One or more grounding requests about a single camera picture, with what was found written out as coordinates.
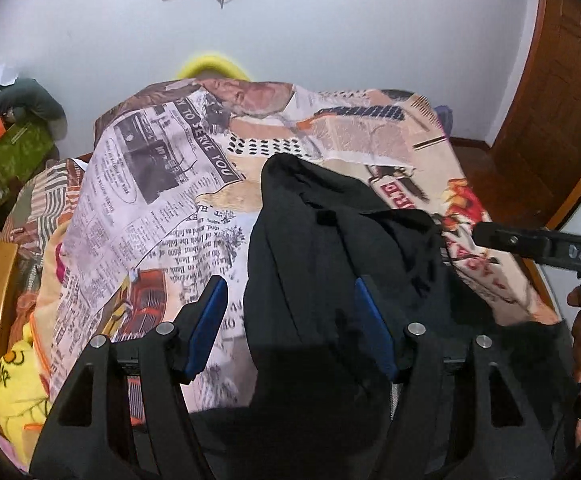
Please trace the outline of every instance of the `wooden floor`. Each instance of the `wooden floor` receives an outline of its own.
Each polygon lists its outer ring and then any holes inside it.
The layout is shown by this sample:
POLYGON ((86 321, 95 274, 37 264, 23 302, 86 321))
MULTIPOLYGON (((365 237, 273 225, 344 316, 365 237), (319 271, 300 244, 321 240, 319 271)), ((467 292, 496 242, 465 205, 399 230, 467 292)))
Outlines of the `wooden floor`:
POLYGON ((468 182, 491 218, 511 227, 539 228, 553 212, 537 210, 536 203, 525 203, 519 184, 511 182, 496 167, 490 154, 472 146, 453 149, 468 182))

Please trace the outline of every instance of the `newspaper print bedsheet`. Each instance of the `newspaper print bedsheet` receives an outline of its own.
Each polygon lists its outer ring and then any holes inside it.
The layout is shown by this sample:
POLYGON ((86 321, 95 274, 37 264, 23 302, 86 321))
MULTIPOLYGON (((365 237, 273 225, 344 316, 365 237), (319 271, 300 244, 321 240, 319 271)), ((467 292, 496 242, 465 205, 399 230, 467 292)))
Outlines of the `newspaper print bedsheet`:
MULTIPOLYGON (((95 124, 98 143, 66 234, 51 396, 95 333, 141 336, 224 276, 229 307, 189 411, 248 405, 256 370, 243 325, 248 242, 267 158, 293 153, 366 182, 445 232, 462 279, 497 322, 556 322, 512 256, 475 246, 488 219, 427 100, 405 91, 310 92, 285 83, 151 85, 95 124)), ((141 420, 139 383, 131 412, 141 420)))

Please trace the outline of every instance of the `green box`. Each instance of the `green box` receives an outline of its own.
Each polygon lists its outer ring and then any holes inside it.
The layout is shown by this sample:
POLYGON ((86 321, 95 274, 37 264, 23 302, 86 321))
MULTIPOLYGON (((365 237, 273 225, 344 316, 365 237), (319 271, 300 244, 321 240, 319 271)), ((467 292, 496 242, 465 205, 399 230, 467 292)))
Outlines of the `green box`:
POLYGON ((11 189, 19 190, 30 179, 53 145, 41 121, 14 124, 8 129, 0 139, 0 206, 11 197, 11 189))

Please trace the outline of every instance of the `metal bolt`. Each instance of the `metal bolt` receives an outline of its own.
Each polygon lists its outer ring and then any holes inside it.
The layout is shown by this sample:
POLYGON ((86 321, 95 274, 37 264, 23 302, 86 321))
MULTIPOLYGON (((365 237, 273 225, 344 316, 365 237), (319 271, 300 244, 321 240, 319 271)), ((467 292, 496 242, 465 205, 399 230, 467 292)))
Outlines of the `metal bolt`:
POLYGON ((408 325, 408 332, 413 335, 423 335, 426 333, 426 327, 421 323, 410 323, 410 325, 408 325))
POLYGON ((170 321, 164 321, 157 325, 157 333, 159 335, 168 335, 174 330, 174 324, 170 321))
POLYGON ((101 348, 106 344, 106 336, 105 335, 96 335, 91 339, 91 346, 93 348, 101 348))
POLYGON ((477 344, 481 348, 490 348, 491 346, 493 346, 493 340, 490 339, 487 335, 478 335, 477 344))

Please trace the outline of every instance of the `yellow curved object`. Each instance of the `yellow curved object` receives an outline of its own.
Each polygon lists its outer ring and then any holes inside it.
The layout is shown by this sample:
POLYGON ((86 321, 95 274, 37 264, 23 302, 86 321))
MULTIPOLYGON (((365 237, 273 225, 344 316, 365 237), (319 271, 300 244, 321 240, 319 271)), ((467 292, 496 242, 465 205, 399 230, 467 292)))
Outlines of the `yellow curved object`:
POLYGON ((196 58, 192 59, 190 62, 186 63, 183 69, 179 70, 177 79, 194 78, 205 70, 218 72, 222 76, 231 79, 250 81, 250 78, 246 75, 246 73, 235 63, 227 60, 225 57, 217 56, 216 54, 197 56, 196 58))

